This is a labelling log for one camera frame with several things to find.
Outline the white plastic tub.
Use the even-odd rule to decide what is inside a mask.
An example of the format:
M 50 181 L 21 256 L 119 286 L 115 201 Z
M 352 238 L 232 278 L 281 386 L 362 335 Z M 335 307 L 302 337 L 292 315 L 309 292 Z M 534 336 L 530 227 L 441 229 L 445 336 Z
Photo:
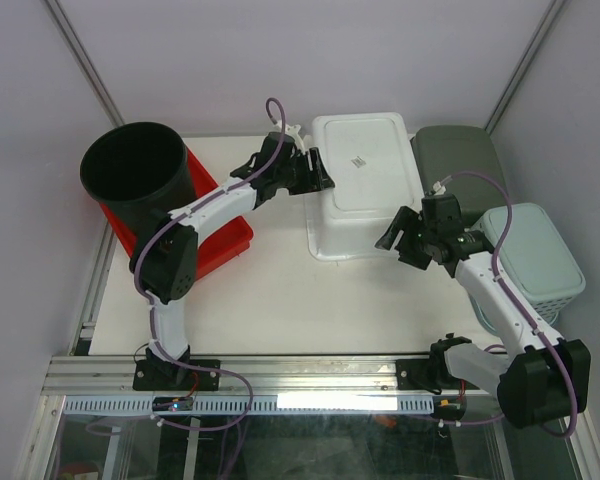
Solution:
M 319 261 L 392 257 L 375 243 L 400 207 L 418 211 L 424 196 L 402 116 L 320 116 L 311 133 L 335 187 L 305 198 L 310 253 Z

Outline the dark green plastic tray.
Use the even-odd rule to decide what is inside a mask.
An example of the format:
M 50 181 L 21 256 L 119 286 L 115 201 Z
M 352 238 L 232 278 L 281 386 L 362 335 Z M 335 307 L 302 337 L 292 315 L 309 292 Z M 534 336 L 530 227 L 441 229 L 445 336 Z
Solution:
M 471 171 L 506 186 L 494 144 L 485 130 L 466 125 L 424 127 L 415 134 L 411 146 L 422 188 L 449 175 Z M 472 176 L 462 176 L 447 186 L 456 196 L 464 225 L 473 226 L 489 209 L 505 204 L 502 195 L 488 182 Z

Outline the light teal perforated basket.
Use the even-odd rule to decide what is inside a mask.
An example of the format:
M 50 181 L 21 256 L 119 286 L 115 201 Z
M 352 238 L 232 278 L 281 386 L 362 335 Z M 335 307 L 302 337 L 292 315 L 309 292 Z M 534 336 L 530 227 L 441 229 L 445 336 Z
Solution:
M 584 291 L 584 274 L 541 206 L 515 204 L 512 211 L 499 261 L 535 311 L 553 326 L 561 310 Z

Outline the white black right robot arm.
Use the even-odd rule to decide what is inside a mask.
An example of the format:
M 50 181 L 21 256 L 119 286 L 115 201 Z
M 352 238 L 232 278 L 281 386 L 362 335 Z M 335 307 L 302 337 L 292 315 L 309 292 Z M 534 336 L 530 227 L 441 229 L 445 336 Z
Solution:
M 566 419 L 561 435 L 574 432 L 587 403 L 588 348 L 542 319 L 500 265 L 488 237 L 465 228 L 454 195 L 425 197 L 420 211 L 400 207 L 375 246 L 396 250 L 400 262 L 419 270 L 442 266 L 477 302 L 505 349 L 492 354 L 449 334 L 431 345 L 427 366 L 410 380 L 435 394 L 464 380 L 492 395 L 516 428 Z

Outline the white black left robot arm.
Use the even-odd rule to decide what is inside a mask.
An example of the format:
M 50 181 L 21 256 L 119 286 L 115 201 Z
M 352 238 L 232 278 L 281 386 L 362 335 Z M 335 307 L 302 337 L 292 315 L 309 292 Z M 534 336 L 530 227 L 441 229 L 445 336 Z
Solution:
M 210 193 L 169 212 L 151 212 L 129 268 L 137 292 L 148 303 L 147 362 L 164 386 L 181 387 L 189 377 L 184 297 L 196 279 L 200 247 L 280 189 L 304 195 L 334 187 L 317 147 L 306 147 L 297 134 L 272 131 L 260 150 Z

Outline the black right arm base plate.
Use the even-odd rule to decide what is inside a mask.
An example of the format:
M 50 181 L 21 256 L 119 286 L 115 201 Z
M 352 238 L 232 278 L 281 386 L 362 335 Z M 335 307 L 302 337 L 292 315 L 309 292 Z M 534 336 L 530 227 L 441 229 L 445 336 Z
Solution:
M 400 358 L 395 361 L 397 389 L 424 390 L 441 395 L 444 390 L 459 390 L 461 381 L 443 374 L 428 358 Z

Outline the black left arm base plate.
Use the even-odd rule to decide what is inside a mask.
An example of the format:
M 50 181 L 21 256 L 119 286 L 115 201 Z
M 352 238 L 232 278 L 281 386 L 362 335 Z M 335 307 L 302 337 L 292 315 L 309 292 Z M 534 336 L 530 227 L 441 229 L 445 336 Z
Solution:
M 132 388 L 134 391 L 176 392 L 196 386 L 197 391 L 218 390 L 221 374 L 208 372 L 208 369 L 219 369 L 219 360 L 191 359 L 190 365 L 205 368 L 205 371 L 182 368 L 157 358 L 138 360 Z

